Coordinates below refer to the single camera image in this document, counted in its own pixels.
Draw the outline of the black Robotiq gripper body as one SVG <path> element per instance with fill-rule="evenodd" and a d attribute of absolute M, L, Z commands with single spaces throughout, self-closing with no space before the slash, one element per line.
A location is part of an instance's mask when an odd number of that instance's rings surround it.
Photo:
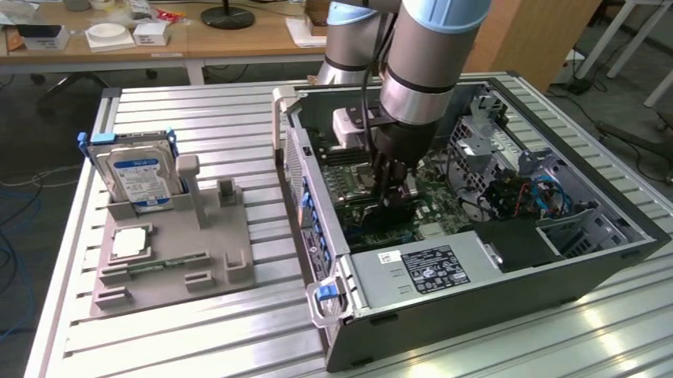
<path fill-rule="evenodd" d="M 374 129 L 374 162 L 404 163 L 416 168 L 426 156 L 438 130 L 438 122 L 413 125 L 401 122 L 381 124 Z"/>

